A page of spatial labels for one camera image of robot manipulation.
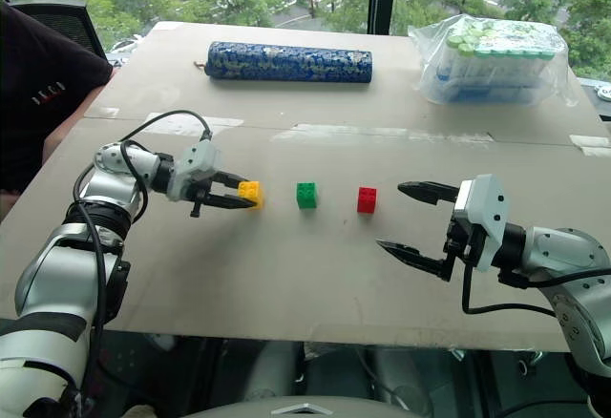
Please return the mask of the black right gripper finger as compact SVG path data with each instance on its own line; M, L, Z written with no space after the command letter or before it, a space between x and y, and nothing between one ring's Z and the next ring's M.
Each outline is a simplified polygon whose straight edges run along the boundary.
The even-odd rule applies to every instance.
M436 205L438 201L455 203L459 188L433 181L406 181L397 185L399 192L412 199Z
M376 243L405 265L435 275L443 281L448 281L452 276L452 266L445 260L423 256L417 249L402 243L387 240L377 240Z

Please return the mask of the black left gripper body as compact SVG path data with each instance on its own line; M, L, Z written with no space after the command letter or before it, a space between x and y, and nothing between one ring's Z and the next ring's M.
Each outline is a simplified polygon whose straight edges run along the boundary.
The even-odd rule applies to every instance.
M191 218L198 218L200 216L200 209L203 205L215 208L224 207L223 198L211 194L212 183L222 182L222 179L221 172L217 172L213 176L193 182L189 186L188 200L193 202L193 208L190 212Z

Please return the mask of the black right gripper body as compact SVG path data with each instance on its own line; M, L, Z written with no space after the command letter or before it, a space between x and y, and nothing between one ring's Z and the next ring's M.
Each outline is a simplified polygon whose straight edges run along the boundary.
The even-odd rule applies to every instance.
M471 231L464 227L455 215L452 215L446 232L446 240L443 252L446 257L442 260L442 272L440 278L449 282L453 274L454 262L461 260L466 267L475 268L476 261L469 258L467 247L470 246Z

